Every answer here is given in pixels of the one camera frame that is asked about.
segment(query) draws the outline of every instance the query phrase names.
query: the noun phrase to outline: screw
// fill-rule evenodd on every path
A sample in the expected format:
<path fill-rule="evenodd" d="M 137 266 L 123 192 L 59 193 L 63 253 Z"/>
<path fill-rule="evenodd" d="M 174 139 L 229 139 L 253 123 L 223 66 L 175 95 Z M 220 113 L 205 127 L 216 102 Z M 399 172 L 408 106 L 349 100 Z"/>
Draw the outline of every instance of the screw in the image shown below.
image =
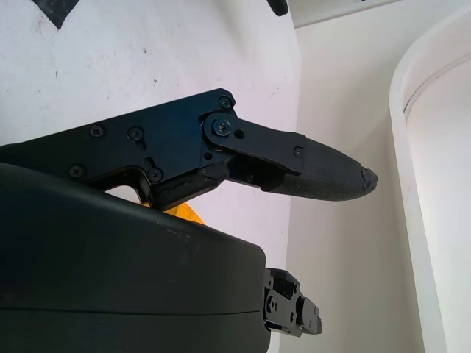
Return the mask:
<path fill-rule="evenodd" d="M 127 131 L 127 136 L 133 141 L 139 141 L 144 137 L 144 131 L 139 126 L 133 126 Z"/>
<path fill-rule="evenodd" d="M 213 123 L 213 130 L 216 135 L 228 136 L 230 133 L 230 124 L 226 119 L 216 119 Z"/>
<path fill-rule="evenodd" d="M 219 105 L 224 109 L 230 108 L 231 103 L 229 97 L 223 96 L 219 98 Z"/>
<path fill-rule="evenodd" d="M 73 164 L 68 169 L 68 175 L 72 179 L 80 179 L 85 175 L 85 173 L 86 173 L 85 167 L 80 164 Z"/>
<path fill-rule="evenodd" d="M 296 158 L 302 158 L 302 147 L 296 147 L 294 149 L 294 156 Z"/>
<path fill-rule="evenodd" d="M 88 129 L 92 138 L 100 138 L 105 134 L 105 128 L 102 125 L 94 124 Z"/>
<path fill-rule="evenodd" d="M 276 302 L 275 298 L 273 298 L 272 296 L 270 296 L 268 298 L 268 301 L 266 302 L 266 311 L 268 311 L 269 313 L 271 313 L 272 311 L 275 310 L 275 308 L 278 309 L 278 303 Z"/>
<path fill-rule="evenodd" d="M 162 171 L 159 168 L 151 168 L 147 172 L 150 182 L 159 182 L 162 179 Z"/>

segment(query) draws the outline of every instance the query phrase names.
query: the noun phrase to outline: black tape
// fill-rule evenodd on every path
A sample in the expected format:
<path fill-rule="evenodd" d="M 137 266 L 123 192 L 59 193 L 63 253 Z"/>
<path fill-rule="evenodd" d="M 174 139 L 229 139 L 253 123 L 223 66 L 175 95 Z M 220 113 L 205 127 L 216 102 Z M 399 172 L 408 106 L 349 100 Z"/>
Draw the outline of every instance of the black tape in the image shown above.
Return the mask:
<path fill-rule="evenodd" d="M 289 11 L 288 2 L 286 0 L 268 0 L 268 4 L 276 16 L 286 15 Z"/>
<path fill-rule="evenodd" d="M 32 0 L 32 2 L 43 11 L 44 15 L 57 29 L 60 29 L 65 18 L 71 13 L 79 0 Z"/>

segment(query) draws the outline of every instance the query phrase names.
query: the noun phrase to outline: black casing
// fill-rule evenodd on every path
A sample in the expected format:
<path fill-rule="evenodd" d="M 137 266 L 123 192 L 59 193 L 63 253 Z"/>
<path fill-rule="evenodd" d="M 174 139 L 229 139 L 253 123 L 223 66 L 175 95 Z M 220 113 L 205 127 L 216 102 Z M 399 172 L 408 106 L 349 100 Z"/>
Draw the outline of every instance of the black casing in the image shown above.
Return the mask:
<path fill-rule="evenodd" d="M 0 163 L 0 352 L 265 352 L 265 255 Z"/>

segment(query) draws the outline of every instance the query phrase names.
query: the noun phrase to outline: yellow object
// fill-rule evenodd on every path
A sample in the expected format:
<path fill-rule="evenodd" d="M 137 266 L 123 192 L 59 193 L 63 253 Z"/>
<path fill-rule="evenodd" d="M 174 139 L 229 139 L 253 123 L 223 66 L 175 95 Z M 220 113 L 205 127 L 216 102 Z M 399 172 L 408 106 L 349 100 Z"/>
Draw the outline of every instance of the yellow object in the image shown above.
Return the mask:
<path fill-rule="evenodd" d="M 178 206 L 166 211 L 169 215 L 174 215 L 188 221 L 204 224 L 202 219 L 193 211 L 188 204 L 179 204 Z"/>

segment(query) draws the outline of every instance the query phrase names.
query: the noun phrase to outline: black mark on wall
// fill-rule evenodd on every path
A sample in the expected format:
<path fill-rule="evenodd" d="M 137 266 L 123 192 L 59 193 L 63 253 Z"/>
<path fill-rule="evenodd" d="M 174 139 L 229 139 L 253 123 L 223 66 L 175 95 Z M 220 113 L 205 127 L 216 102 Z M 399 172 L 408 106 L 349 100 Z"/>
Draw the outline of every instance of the black mark on wall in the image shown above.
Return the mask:
<path fill-rule="evenodd" d="M 60 29 L 62 27 L 65 18 L 73 10 L 79 0 L 32 0 L 40 9 L 44 15 Z"/>

